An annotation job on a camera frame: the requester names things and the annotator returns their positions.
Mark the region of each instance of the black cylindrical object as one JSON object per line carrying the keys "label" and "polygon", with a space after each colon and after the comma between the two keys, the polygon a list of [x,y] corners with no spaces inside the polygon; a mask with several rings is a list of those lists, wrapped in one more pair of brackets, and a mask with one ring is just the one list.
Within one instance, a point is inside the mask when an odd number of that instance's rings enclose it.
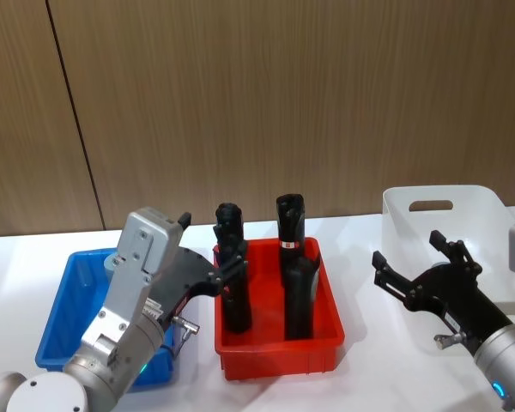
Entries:
{"label": "black cylindrical object", "polygon": [[286,268],[284,283],[284,338],[312,338],[313,306],[317,294],[318,267],[316,262],[297,257]]}
{"label": "black cylindrical object", "polygon": [[305,256],[306,207],[303,196],[287,194],[276,199],[278,213],[278,239],[280,241],[280,262],[282,286],[286,268],[297,258]]}
{"label": "black cylindrical object", "polygon": [[[217,263],[229,260],[244,240],[242,211],[234,203],[222,203],[215,211],[217,225],[214,226],[217,238]],[[221,309],[227,330],[242,333],[251,328],[250,293],[246,265],[233,276],[221,293]]]}

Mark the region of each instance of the white plastic bin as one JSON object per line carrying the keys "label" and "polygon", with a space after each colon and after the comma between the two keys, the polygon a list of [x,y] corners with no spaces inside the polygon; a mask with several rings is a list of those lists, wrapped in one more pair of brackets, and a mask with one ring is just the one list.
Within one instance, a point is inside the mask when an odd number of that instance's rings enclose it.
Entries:
{"label": "white plastic bin", "polygon": [[[450,210],[410,211],[415,202],[448,201]],[[414,280],[447,259],[429,245],[437,229],[447,240],[463,240],[482,266],[479,288],[508,315],[515,315],[515,274],[508,267],[508,234],[515,219],[496,194],[477,185],[395,187],[384,192],[382,254],[398,273]],[[458,345],[439,351],[433,336],[450,331],[430,313],[402,315],[416,346],[429,354],[468,355]]]}

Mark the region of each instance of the wooden wall panel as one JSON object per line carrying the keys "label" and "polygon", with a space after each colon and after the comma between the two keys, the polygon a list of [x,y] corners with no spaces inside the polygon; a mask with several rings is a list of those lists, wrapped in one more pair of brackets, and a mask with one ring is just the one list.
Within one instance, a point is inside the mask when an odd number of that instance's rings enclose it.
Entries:
{"label": "wooden wall panel", "polygon": [[0,234],[100,228],[45,2],[0,0]]}
{"label": "wooden wall panel", "polygon": [[394,185],[515,204],[515,1],[51,0],[108,227],[378,212]]}

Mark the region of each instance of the red plastic bin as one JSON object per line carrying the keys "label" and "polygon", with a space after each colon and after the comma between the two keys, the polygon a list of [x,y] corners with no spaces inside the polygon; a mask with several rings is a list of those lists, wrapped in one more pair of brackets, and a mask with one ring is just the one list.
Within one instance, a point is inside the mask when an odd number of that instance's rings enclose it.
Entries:
{"label": "red plastic bin", "polygon": [[[314,259],[318,242],[306,238],[306,255]],[[225,330],[221,298],[215,299],[215,352],[227,380],[294,373],[328,372],[336,368],[336,349],[345,334],[321,261],[314,306],[313,339],[284,340],[284,289],[281,285],[279,240],[248,242],[252,328],[236,334]]]}

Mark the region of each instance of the white tabletop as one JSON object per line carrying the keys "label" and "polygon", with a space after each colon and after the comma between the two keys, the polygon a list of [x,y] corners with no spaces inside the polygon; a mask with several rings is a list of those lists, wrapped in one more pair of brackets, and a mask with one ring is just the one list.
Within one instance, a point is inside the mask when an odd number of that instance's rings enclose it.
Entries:
{"label": "white tabletop", "polygon": [[[509,208],[515,215],[515,208]],[[114,247],[119,231],[0,238],[0,373],[39,373],[34,356],[67,257]],[[227,382],[214,350],[214,306],[192,300],[185,316],[201,325],[176,363],[168,386],[127,394],[115,411],[377,410],[456,412],[497,410],[500,400],[468,354],[419,350],[400,302],[373,285],[372,253],[381,245],[381,215],[306,220],[320,244],[345,329],[346,352],[332,373]],[[245,237],[276,236],[273,221],[245,224]],[[211,226],[190,227],[182,245],[212,258]],[[425,322],[448,330],[433,315]]]}

